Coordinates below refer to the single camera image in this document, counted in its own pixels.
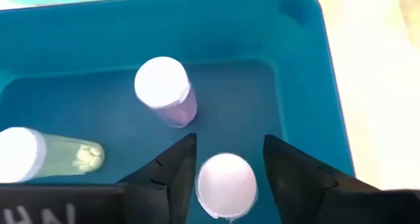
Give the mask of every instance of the blue plastic bin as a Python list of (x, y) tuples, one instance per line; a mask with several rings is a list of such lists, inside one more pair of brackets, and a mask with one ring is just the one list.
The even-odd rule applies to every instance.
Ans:
[[(163, 124), (135, 97), (142, 63), (185, 66), (198, 116)], [(189, 132), (198, 166), (234, 152), (253, 167), (259, 200), (240, 223), (277, 223), (265, 134), (352, 175), (322, 12), (316, 0), (112, 0), (0, 12), (0, 129), (31, 127), (96, 141), (98, 172), (35, 183), (114, 183)], [(209, 223), (195, 195), (188, 223)]]

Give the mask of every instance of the bottle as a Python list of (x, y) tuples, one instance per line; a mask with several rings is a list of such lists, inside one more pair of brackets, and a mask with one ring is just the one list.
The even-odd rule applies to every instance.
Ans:
[(52, 175), (83, 175), (98, 169), (104, 159), (104, 150), (98, 143), (25, 127), (0, 132), (0, 183)]
[(182, 64), (160, 56), (144, 63), (135, 77), (136, 96), (169, 126), (187, 126), (197, 114), (197, 101)]

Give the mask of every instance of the purple bottle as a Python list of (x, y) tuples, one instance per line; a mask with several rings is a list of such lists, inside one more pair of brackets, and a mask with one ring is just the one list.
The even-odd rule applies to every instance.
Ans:
[(159, 56), (136, 73), (136, 96), (163, 121), (175, 128), (188, 125), (197, 114), (197, 101), (182, 64)]

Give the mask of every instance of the lying bottle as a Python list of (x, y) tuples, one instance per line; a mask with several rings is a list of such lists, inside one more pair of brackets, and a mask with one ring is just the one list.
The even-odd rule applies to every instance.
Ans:
[(184, 224), (197, 135), (189, 134), (113, 185), (0, 185), (1, 224)]
[(25, 127), (0, 132), (0, 183), (52, 175), (83, 175), (98, 169), (104, 159), (104, 150), (98, 143)]

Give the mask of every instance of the white pill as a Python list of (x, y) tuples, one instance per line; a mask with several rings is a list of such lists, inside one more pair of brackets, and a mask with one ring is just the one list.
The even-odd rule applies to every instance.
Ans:
[(102, 159), (100, 157), (94, 157), (89, 163), (92, 170), (98, 169), (102, 165)]
[(95, 156), (100, 156), (102, 154), (102, 151), (100, 149), (95, 148), (95, 147), (91, 147), (90, 151), (91, 151), (91, 154), (93, 154)]
[(89, 145), (80, 145), (80, 148), (83, 148), (83, 149), (90, 149), (91, 147), (90, 147)]
[(79, 159), (76, 159), (73, 161), (73, 166), (81, 166), (81, 165), (85, 165), (87, 164), (87, 162), (81, 161)]
[(77, 151), (76, 157), (82, 161), (90, 162), (94, 156), (91, 154), (90, 150), (80, 148)]
[(86, 164), (86, 165), (79, 166), (79, 171), (90, 172), (90, 171), (92, 171), (92, 168), (90, 167), (89, 164)]

